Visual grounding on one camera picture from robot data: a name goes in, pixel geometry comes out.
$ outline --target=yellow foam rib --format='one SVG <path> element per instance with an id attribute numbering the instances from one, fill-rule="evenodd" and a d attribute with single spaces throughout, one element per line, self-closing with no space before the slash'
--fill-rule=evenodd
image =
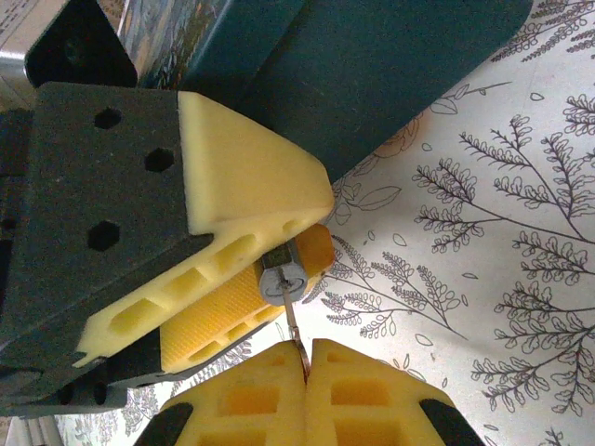
<path id="1" fill-rule="evenodd" d="M 304 444 L 305 384 L 292 342 L 254 358 L 168 401 L 193 406 L 178 446 Z"/>
<path id="2" fill-rule="evenodd" d="M 407 373 L 315 339 L 306 391 L 307 446 L 443 446 L 419 403 L 453 402 Z"/>
<path id="3" fill-rule="evenodd" d="M 330 233 L 316 224 L 295 241 L 312 287 L 335 260 Z M 207 361 L 283 311 L 260 296 L 255 268 L 250 266 L 161 326 L 162 369 L 174 374 Z"/>
<path id="4" fill-rule="evenodd" d="M 324 166 L 290 141 L 195 93 L 178 93 L 190 234 L 214 241 L 91 316 L 74 367 L 109 357 L 327 215 Z"/>

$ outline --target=metal pin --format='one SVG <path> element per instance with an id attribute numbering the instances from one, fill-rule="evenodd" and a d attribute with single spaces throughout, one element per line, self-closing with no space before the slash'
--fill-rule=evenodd
<path id="1" fill-rule="evenodd" d="M 291 337 L 291 340 L 294 341 L 294 343 L 296 344 L 297 351 L 299 351 L 301 365 L 304 372 L 304 381 L 307 382 L 311 368 L 310 359 L 308 358 L 308 353 L 306 353 L 306 348 L 304 347 L 304 344 L 301 342 L 301 337 L 299 335 L 298 322 L 296 321 L 296 313 L 294 313 L 293 302 L 291 301 L 291 297 L 289 295 L 290 283 L 285 279 L 281 270 L 279 270 L 279 276 L 281 287 L 283 288 L 283 301 L 285 305 L 285 314 L 287 316 L 287 325 L 289 326 L 289 336 Z"/>

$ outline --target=rectangular hole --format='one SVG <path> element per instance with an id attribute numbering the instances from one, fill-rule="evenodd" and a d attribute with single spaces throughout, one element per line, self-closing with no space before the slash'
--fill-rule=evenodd
<path id="1" fill-rule="evenodd" d="M 255 415 L 276 413 L 279 388 L 273 386 L 237 386 L 230 389 L 219 407 L 219 415 Z"/>
<path id="2" fill-rule="evenodd" d="M 198 269 L 190 268 L 185 273 L 179 275 L 176 279 L 164 287 L 164 292 L 175 299 L 183 299 L 196 292 L 198 288 L 206 284 L 206 277 Z"/>
<path id="3" fill-rule="evenodd" d="M 376 379 L 344 379 L 331 386 L 335 406 L 388 406 L 389 391 Z"/>
<path id="4" fill-rule="evenodd" d="M 257 237 L 254 234 L 245 235 L 228 244 L 213 256 L 218 271 L 224 274 L 236 263 L 242 263 L 254 251 L 256 244 Z"/>
<path id="5" fill-rule="evenodd" d="M 196 363 L 204 362 L 204 361 L 208 360 L 209 358 L 211 358 L 212 356 L 219 353 L 220 350 L 221 350 L 221 345 L 219 344 L 219 342 L 213 341 L 210 344 L 208 344 L 206 347 L 203 347 L 200 350 L 198 350 L 196 353 L 193 353 L 192 356 L 190 356 L 188 358 L 188 361 L 196 362 Z"/>
<path id="6" fill-rule="evenodd" d="M 279 307 L 274 307 L 273 305 L 264 308 L 262 311 L 257 313 L 254 317 L 258 323 L 272 321 L 274 318 L 279 316 L 280 310 Z"/>
<path id="7" fill-rule="evenodd" d="M 250 332 L 250 327 L 248 327 L 245 323 L 240 323 L 233 327 L 229 332 L 227 332 L 227 336 L 229 337 L 230 341 L 233 342 L 244 335 L 247 335 Z"/>
<path id="8" fill-rule="evenodd" d="M 357 418 L 335 420 L 337 446 L 399 446 L 399 429 L 393 422 L 361 420 Z"/>
<path id="9" fill-rule="evenodd" d="M 115 315 L 110 322 L 109 329 L 118 335 L 127 335 L 143 323 L 148 323 L 148 321 L 159 317 L 163 312 L 164 309 L 157 304 L 147 299 L 141 299 Z"/>
<path id="10" fill-rule="evenodd" d="M 202 434 L 198 446 L 264 446 L 267 434 L 260 430 Z"/>

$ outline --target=black rubber pad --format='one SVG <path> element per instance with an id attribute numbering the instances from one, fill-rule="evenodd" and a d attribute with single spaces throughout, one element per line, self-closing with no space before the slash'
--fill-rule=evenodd
<path id="1" fill-rule="evenodd" d="M 444 446 L 484 446 L 465 417 L 454 407 L 438 400 L 423 400 L 419 405 L 443 439 Z"/>
<path id="2" fill-rule="evenodd" d="M 134 446 L 175 446 L 192 415 L 192 405 L 180 402 L 157 414 L 140 434 Z"/>

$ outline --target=table surface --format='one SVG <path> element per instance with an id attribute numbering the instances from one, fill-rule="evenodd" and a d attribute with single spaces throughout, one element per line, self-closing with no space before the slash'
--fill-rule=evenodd
<path id="1" fill-rule="evenodd" d="M 535 2 L 511 43 L 335 184 L 337 263 L 296 308 L 308 345 L 442 388 L 488 446 L 592 444 L 594 3 Z M 123 410 L 57 417 L 65 444 L 133 444 L 170 397 L 284 338 L 281 318 Z"/>

